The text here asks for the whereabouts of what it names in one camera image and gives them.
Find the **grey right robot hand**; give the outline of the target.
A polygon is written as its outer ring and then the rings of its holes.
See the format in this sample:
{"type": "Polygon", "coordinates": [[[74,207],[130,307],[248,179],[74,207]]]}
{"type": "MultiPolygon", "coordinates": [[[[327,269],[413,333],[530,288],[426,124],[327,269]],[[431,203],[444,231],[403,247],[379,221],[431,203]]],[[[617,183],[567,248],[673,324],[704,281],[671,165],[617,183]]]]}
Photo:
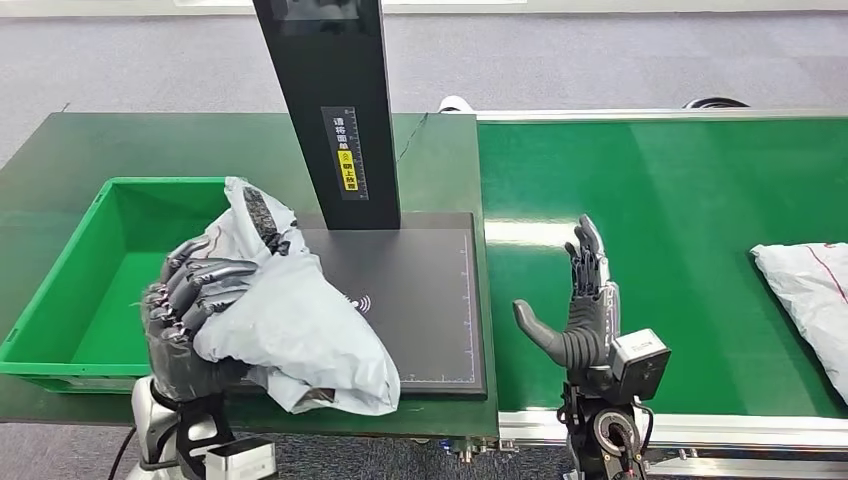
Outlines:
{"type": "Polygon", "coordinates": [[[569,373],[606,366],[620,332],[619,287],[611,279],[602,236],[586,214],[579,217],[574,235],[576,242],[564,244],[572,280],[565,328],[556,331],[541,322],[523,299],[512,302],[519,329],[569,373]]]}

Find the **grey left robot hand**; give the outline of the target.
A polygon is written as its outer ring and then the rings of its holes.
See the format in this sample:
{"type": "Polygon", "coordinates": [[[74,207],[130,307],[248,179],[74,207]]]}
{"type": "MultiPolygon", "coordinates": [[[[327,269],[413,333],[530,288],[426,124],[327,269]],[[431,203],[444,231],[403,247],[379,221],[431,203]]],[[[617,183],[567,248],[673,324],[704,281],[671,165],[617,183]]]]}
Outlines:
{"type": "Polygon", "coordinates": [[[249,366],[226,355],[206,360],[194,348],[201,328],[247,292],[258,266],[248,260],[200,258],[206,235],[190,238],[166,255],[158,278],[140,303],[153,386],[158,394],[188,402],[238,384],[249,366]]]}

